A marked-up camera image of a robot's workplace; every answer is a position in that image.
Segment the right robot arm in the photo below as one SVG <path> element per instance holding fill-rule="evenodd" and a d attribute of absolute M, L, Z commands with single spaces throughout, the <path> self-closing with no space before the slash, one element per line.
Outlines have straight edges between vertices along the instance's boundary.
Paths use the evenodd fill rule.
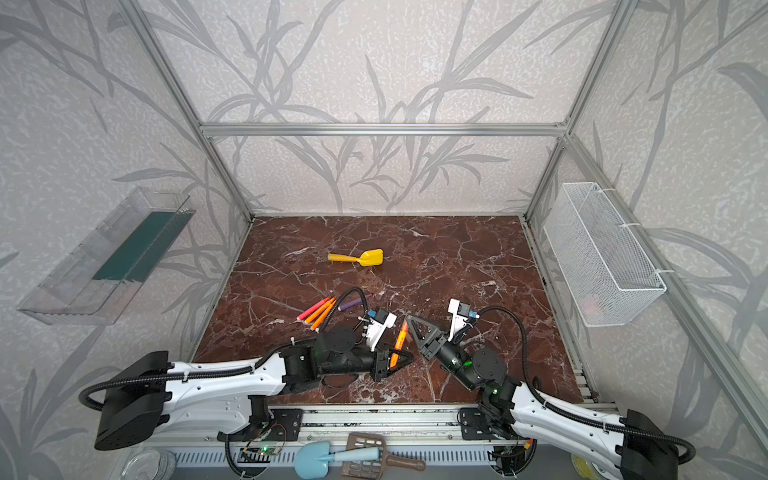
<path fill-rule="evenodd" d="M 679 467 L 695 458 L 689 441 L 664 434 L 647 416 L 585 409 L 541 393 L 507 374 L 494 350 L 468 354 L 431 322 L 407 315 L 414 342 L 426 359 L 437 361 L 469 391 L 478 393 L 478 411 L 499 438 L 543 441 L 580 457 L 612 479 L 676 479 Z"/>

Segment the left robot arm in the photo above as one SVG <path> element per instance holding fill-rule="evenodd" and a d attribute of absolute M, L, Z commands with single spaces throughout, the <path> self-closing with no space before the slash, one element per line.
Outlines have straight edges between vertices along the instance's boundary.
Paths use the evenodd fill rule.
<path fill-rule="evenodd" d="M 253 359 L 172 362 L 166 351 L 144 355 L 112 379 L 83 388 L 79 402 L 99 412 L 95 449 L 111 451 L 167 432 L 213 430 L 251 439 L 271 419 L 270 397 L 318 388 L 328 376 L 387 379 L 410 365 L 412 354 L 385 345 L 371 349 L 341 326 L 294 340 Z"/>

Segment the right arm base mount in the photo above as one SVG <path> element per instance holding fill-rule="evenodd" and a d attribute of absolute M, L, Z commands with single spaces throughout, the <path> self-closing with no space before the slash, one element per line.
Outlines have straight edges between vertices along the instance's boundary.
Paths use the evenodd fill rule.
<path fill-rule="evenodd" d="M 519 436 L 503 425 L 493 423 L 478 408 L 464 407 L 457 413 L 463 440 L 512 440 Z"/>

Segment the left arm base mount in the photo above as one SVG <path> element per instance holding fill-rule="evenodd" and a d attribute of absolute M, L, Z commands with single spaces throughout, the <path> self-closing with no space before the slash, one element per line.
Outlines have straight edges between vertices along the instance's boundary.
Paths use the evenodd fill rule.
<path fill-rule="evenodd" d="M 296 441 L 299 437 L 304 411 L 300 408 L 270 409 L 266 396 L 248 395 L 250 415 L 246 423 L 232 433 L 219 431 L 218 441 Z"/>

